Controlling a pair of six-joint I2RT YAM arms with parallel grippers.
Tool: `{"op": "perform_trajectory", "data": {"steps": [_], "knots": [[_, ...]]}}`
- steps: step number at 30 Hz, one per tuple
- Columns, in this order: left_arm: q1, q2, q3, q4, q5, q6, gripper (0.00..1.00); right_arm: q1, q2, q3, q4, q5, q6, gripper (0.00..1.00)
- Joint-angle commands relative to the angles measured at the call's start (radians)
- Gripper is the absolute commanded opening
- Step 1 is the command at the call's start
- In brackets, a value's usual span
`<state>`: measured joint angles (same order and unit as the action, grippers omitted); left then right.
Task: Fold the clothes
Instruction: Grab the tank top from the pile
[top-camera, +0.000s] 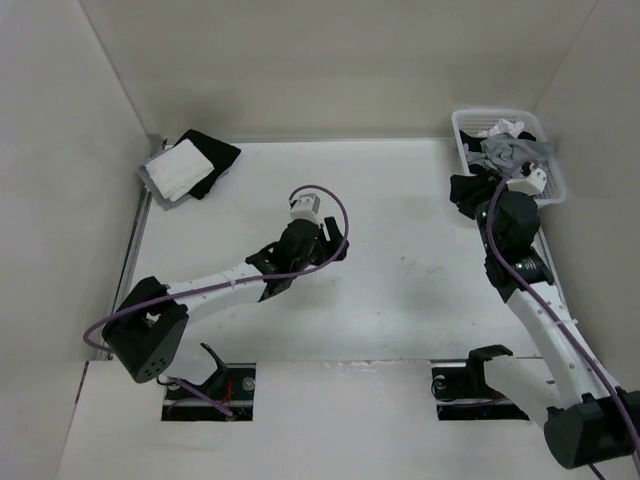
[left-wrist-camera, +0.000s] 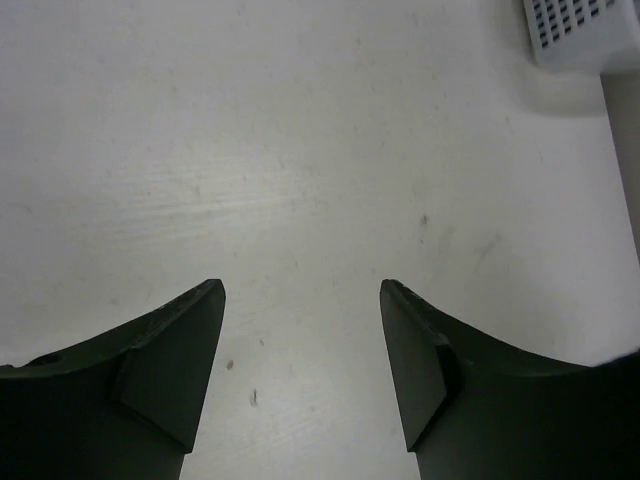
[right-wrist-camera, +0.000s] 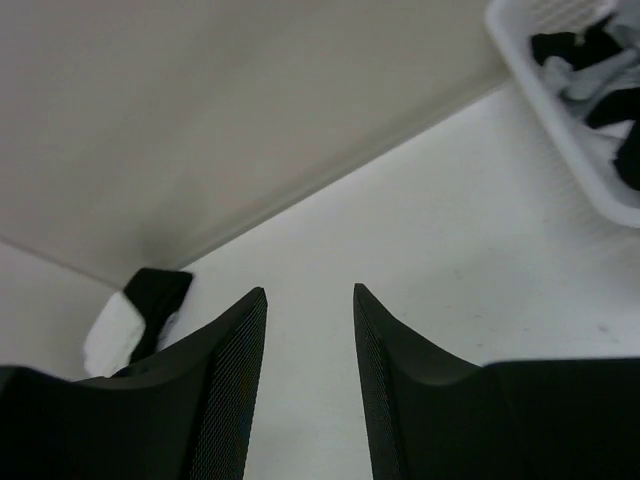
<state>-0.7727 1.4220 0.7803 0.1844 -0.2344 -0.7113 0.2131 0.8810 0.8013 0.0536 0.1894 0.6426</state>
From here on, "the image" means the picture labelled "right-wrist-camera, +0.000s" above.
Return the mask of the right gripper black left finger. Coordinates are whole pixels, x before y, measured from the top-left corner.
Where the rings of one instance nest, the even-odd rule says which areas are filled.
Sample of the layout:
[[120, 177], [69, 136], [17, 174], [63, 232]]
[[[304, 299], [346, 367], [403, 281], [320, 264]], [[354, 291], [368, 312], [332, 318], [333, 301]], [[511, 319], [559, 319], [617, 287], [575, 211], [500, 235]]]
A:
[[240, 479], [267, 325], [254, 288], [217, 319], [110, 378], [1, 370], [5, 479]]

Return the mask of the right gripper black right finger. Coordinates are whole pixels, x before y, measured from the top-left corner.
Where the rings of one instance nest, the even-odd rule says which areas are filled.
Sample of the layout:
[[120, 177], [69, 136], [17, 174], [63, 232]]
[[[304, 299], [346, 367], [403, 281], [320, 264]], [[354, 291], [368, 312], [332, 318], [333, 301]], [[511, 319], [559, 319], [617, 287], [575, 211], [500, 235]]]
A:
[[396, 319], [363, 284], [354, 336], [377, 479], [635, 479], [639, 362], [477, 366]]

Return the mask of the grey tank top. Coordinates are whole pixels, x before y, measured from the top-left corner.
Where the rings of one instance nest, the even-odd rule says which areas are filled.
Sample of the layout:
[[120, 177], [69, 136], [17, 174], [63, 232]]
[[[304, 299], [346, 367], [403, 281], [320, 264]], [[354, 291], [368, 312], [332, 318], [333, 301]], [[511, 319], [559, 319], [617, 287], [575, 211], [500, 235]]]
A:
[[536, 34], [530, 46], [547, 88], [585, 118], [608, 95], [639, 86], [639, 5], [619, 4], [580, 33]]

